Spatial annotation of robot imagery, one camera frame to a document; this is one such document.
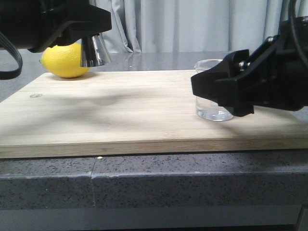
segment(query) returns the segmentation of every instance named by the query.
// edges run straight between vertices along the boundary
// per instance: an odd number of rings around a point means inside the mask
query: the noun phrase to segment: glass beaker
[[[205,59],[196,62],[194,69],[197,73],[206,71],[217,64],[222,59]],[[233,118],[233,115],[224,107],[218,106],[216,102],[201,97],[196,97],[196,113],[201,118],[211,121],[227,121]]]

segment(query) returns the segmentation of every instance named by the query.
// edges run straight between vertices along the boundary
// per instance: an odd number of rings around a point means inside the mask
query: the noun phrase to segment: curtain fold
[[[96,0],[112,14],[109,52],[255,50],[278,33],[289,0]],[[308,15],[308,1],[297,3]]]

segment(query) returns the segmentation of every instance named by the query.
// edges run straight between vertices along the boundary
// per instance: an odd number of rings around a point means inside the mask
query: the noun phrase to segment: bamboo board
[[[286,111],[199,118],[194,74],[45,73],[0,103],[0,158],[308,148],[308,125]]]

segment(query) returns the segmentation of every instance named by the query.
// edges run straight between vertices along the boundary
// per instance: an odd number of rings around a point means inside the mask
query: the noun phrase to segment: gray countertop
[[[92,71],[193,69],[199,60],[226,54],[112,54],[111,64]],[[0,101],[46,72],[40,54],[23,58],[21,76],[0,82]],[[8,69],[14,65],[9,58],[1,63]],[[293,114],[308,122],[306,113],[304,108]],[[295,220],[304,204],[308,150],[0,160],[0,212],[294,205],[289,215]]]

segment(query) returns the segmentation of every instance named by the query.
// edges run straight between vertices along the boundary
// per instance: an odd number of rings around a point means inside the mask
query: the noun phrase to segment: yellow lemon
[[[40,63],[57,76],[74,78],[89,70],[89,67],[80,66],[80,57],[81,45],[73,43],[69,46],[48,47],[42,54]]]

